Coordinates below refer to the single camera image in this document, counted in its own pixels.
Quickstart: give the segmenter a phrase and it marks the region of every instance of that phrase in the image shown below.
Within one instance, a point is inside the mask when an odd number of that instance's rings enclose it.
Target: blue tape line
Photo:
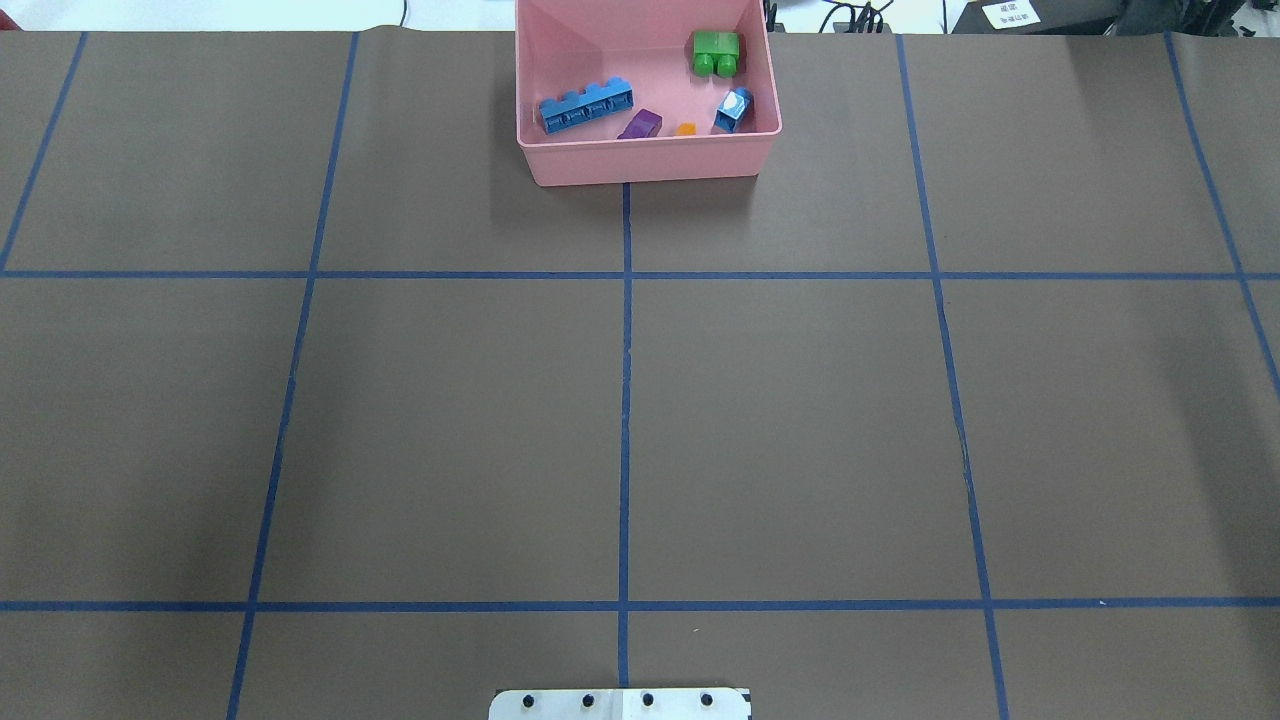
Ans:
[[[631,307],[634,297],[631,260],[631,183],[622,184],[622,404],[618,459],[618,687],[630,680],[631,600]]]
[[[320,270],[321,279],[620,281],[617,272],[558,270]]]
[[[632,612],[855,612],[982,610],[982,600],[655,600],[632,601]]]
[[[978,566],[978,588],[982,592],[984,603],[983,618],[987,624],[987,651],[991,655],[991,674],[996,685],[996,706],[1001,720],[1009,720],[1009,696],[1005,691],[1004,661],[1000,656],[1000,637],[996,633],[996,612],[991,606],[987,551],[982,539],[982,520],[978,515],[978,493],[973,486],[973,465],[969,462],[969,438],[965,433],[964,407],[960,404],[960,383],[956,378],[955,355],[951,350],[951,329],[947,324],[946,300],[942,296],[938,249],[933,238],[933,214],[929,210],[929,192],[924,182],[924,163],[920,158],[920,137],[915,124],[915,106],[911,101],[911,81],[908,77],[906,45],[902,42],[901,35],[895,35],[893,38],[897,44],[899,73],[902,77],[902,101],[906,105],[906,128],[911,138],[911,163],[915,165],[915,190],[920,200],[924,243],[929,252],[929,272],[933,275],[933,304],[938,315],[938,331],[942,336],[942,357],[947,368],[947,386],[951,389],[951,415],[955,419],[956,434],[960,438],[965,492],[969,500],[969,530],[973,536],[973,556]]]
[[[1280,607],[1280,597],[1065,597],[993,600],[997,610],[1123,610],[1134,607]]]
[[[271,515],[275,511],[275,493],[280,484],[280,468],[284,464],[284,439],[293,414],[293,397],[297,389],[298,363],[302,359],[302,342],[307,334],[307,322],[311,316],[311,299],[315,295],[316,274],[320,266],[320,250],[324,245],[325,222],[329,215],[329,197],[333,193],[334,174],[338,169],[338,151],[342,147],[342,128],[347,117],[347,100],[351,96],[351,78],[356,68],[356,50],[360,47],[360,33],[351,33],[351,46],[347,50],[347,72],[342,81],[342,97],[338,100],[338,117],[334,120],[333,145],[329,149],[329,167],[325,170],[324,191],[320,195],[320,211],[316,217],[316,234],[311,245],[311,263],[307,269],[307,287],[302,293],[302,309],[298,313],[298,329],[293,337],[293,356],[289,359],[289,379],[284,388],[284,407],[280,410],[280,424],[275,433],[275,455],[271,459],[271,475],[266,487],[266,501],[262,507],[262,524],[257,534],[257,550],[253,553],[253,574],[250,579],[248,607],[244,610],[244,625],[241,629],[239,651],[236,655],[236,671],[232,675],[230,697],[227,701],[227,720],[236,720],[239,712],[239,696],[244,687],[244,670],[248,664],[248,648],[253,641],[253,620],[257,612],[257,598],[262,589],[262,566],[266,562],[266,544],[271,537]]]
[[[945,281],[1140,281],[1140,282],[1233,282],[1235,273],[1091,273],[1043,270],[942,270]],[[305,279],[307,270],[0,270],[0,278],[36,279]],[[621,281],[626,273],[611,270],[317,270],[317,279],[494,279],[494,281]],[[931,272],[915,270],[818,270],[732,272],[662,270],[631,273],[632,281],[931,281]],[[1251,281],[1280,281],[1280,273],[1245,273]]]
[[[945,281],[1234,281],[1233,273],[1076,273],[943,270]]]
[[[58,119],[63,114],[63,106],[67,105],[67,95],[72,91],[72,82],[76,79],[76,69],[79,67],[81,56],[84,54],[86,42],[88,42],[88,33],[82,32],[79,42],[76,44],[76,54],[72,55],[72,63],[67,68],[67,77],[63,78],[63,88],[58,91],[58,101],[54,102],[54,111],[50,113],[49,123],[45,126],[45,135],[40,138],[40,149],[36,150],[36,159],[31,163],[31,172],[27,173],[27,184],[22,187],[18,208],[13,211],[13,220],[9,223],[9,234],[5,236],[4,249],[0,249],[0,270],[9,263],[9,254],[13,252],[13,245],[18,241],[18,228],[22,227],[22,217],[27,213],[27,202],[31,201],[31,192],[36,188],[36,178],[40,176],[40,168],[45,164],[45,154],[49,152],[49,142],[54,138]]]
[[[646,270],[634,273],[637,281],[927,281],[923,272],[730,272],[730,270]]]
[[[0,612],[244,612],[243,602],[9,600]]]
[[[1174,49],[1174,36],[1165,31],[1165,50],[1169,53],[1169,67],[1174,73],[1174,86],[1178,88],[1178,101],[1183,106],[1183,119],[1187,122],[1187,135],[1192,138],[1192,149],[1196,150],[1196,161],[1199,163],[1201,174],[1204,177],[1204,187],[1208,188],[1208,197],[1213,202],[1213,213],[1217,215],[1217,224],[1222,229],[1222,240],[1226,242],[1226,251],[1231,256],[1231,266],[1235,269],[1235,278],[1240,283],[1240,295],[1244,296],[1244,305],[1249,310],[1249,320],[1253,323],[1253,334],[1258,338],[1262,348],[1262,359],[1267,364],[1267,373],[1271,375],[1271,388],[1276,397],[1280,397],[1280,372],[1276,370],[1275,356],[1271,354],[1271,343],[1267,342],[1267,333],[1262,328],[1262,319],[1258,316],[1258,307],[1253,304],[1253,292],[1249,290],[1249,281],[1244,274],[1244,264],[1240,261],[1240,251],[1235,246],[1235,237],[1231,234],[1231,224],[1226,222],[1226,211],[1222,209],[1222,199],[1217,193],[1217,183],[1213,182],[1213,173],[1208,169],[1208,160],[1204,158],[1204,149],[1199,141],[1199,132],[1196,129],[1196,119],[1192,117],[1192,106],[1187,100],[1187,87],[1183,85],[1183,70],[1178,64],[1178,51]]]
[[[307,277],[306,270],[4,270],[4,278],[37,279],[275,279]]]
[[[634,600],[626,612],[920,612],[995,610],[1125,610],[1178,607],[1280,607],[1280,596],[1050,597],[983,600]],[[613,600],[581,601],[262,601],[255,614],[516,614],[620,612]],[[0,601],[0,612],[244,612],[247,602]]]
[[[612,600],[507,602],[259,602],[259,612],[617,612]]]

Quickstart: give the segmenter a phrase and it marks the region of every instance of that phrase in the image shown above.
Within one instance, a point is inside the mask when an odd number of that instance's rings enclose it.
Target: grid square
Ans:
[[[996,716],[982,612],[635,612],[631,685],[751,691],[756,717]]]
[[[0,612],[5,717],[227,716],[239,612]]]
[[[305,269],[349,38],[91,35],[9,266]]]
[[[1280,63],[1275,42],[1212,42],[1174,36],[1187,101],[1240,261],[1248,272],[1280,270],[1280,140],[1263,119],[1280,97],[1280,78],[1248,68]]]
[[[266,614],[239,717],[485,717],[495,691],[616,687],[617,616]]]
[[[997,597],[1280,593],[1280,415],[1234,282],[954,282]]]
[[[424,37],[361,35],[324,268],[621,270],[618,186],[529,174],[511,33]]]
[[[0,597],[244,597],[302,286],[0,283]]]
[[[1274,355],[1280,350],[1280,284],[1275,281],[1253,281],[1249,283],[1249,293],[1253,295],[1262,332],[1266,333]]]
[[[321,281],[266,600],[613,600],[622,284]]]
[[[1014,717],[1280,716],[1280,610],[1037,610],[998,623]]]
[[[893,40],[773,35],[769,47],[786,118],[764,172],[632,186],[636,268],[927,270]]]
[[[943,269],[1231,269],[1160,37],[923,40],[906,54]]]
[[[641,282],[634,600],[978,594],[928,282]]]
[[[0,35],[0,247],[76,54],[74,33]]]

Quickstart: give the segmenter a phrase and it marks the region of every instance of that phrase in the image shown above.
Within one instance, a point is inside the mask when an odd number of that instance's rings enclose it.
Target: blue lego brick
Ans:
[[[721,100],[721,106],[716,109],[716,127],[726,132],[737,132],[742,117],[751,109],[751,91],[745,87],[735,87]]]
[[[588,120],[630,110],[632,105],[631,83],[612,77],[600,87],[593,82],[582,92],[571,90],[562,100],[548,97],[538,105],[547,133],[559,132]]]

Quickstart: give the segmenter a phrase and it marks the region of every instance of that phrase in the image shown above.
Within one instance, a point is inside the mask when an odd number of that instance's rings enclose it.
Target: green lego brick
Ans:
[[[707,77],[714,70],[724,78],[736,76],[740,42],[741,38],[736,32],[710,29],[694,32],[694,74]]]

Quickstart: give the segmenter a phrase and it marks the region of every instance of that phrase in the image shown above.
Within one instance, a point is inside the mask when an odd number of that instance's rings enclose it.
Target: white label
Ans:
[[[1039,22],[1036,8],[1030,0],[1012,0],[1011,3],[997,3],[983,5],[982,12],[987,13],[991,27],[1000,29],[1006,27],[1023,27]]]

